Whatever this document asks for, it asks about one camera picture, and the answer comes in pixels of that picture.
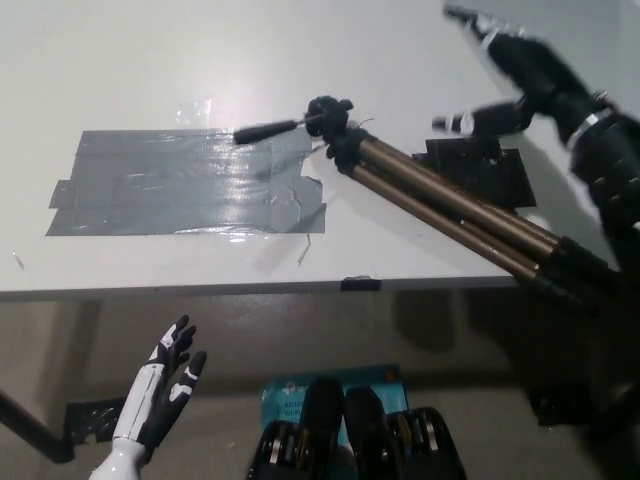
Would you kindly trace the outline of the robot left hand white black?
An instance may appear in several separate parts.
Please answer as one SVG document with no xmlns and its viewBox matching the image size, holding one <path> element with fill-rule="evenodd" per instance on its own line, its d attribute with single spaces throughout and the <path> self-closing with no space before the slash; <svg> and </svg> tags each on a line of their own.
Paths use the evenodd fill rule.
<svg viewBox="0 0 640 480">
<path fill-rule="evenodd" d="M 165 439 L 189 402 L 207 353 L 189 352 L 196 327 L 184 315 L 152 349 L 129 390 L 113 437 L 151 451 Z"/>
</svg>

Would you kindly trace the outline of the robot right hand white black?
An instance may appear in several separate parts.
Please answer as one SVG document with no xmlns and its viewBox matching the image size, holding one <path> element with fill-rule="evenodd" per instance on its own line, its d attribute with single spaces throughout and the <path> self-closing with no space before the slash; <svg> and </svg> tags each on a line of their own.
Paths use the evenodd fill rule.
<svg viewBox="0 0 640 480">
<path fill-rule="evenodd" d="M 612 104 L 591 94 L 555 50 L 521 26 L 457 5 L 445 5 L 443 13 L 471 33 L 521 97 L 436 117 L 434 130 L 475 137 L 510 135 L 527 129 L 540 114 L 555 121 L 561 142 L 572 148 L 582 133 L 615 114 Z"/>
</svg>

